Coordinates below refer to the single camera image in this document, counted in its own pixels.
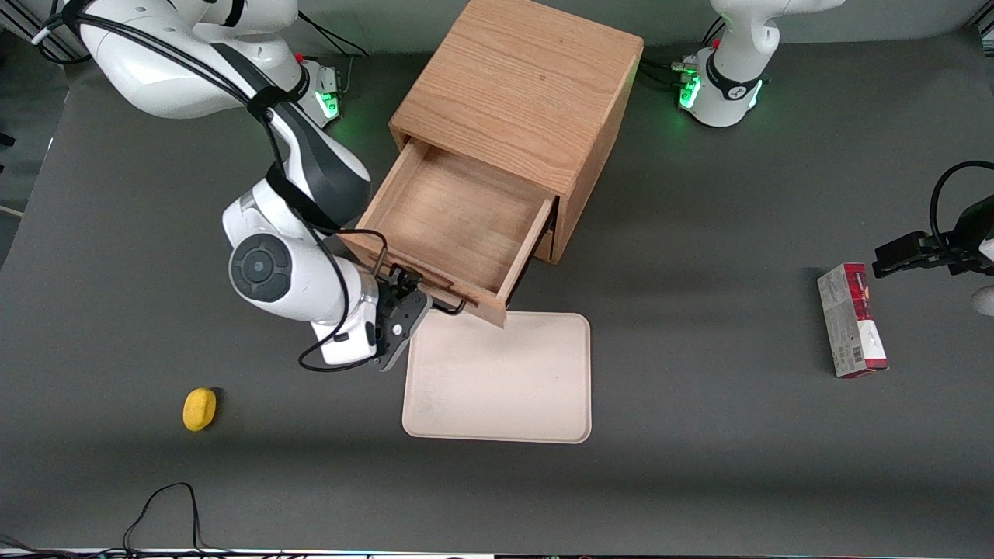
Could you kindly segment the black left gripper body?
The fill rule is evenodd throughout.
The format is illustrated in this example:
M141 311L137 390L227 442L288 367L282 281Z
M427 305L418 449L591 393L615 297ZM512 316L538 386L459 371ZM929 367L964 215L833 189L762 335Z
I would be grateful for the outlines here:
M986 197L963 211L949 233L949 251L954 255L954 261L949 264L952 276L968 272L993 276L992 256L986 255L981 248L992 240L992 227L992 197Z

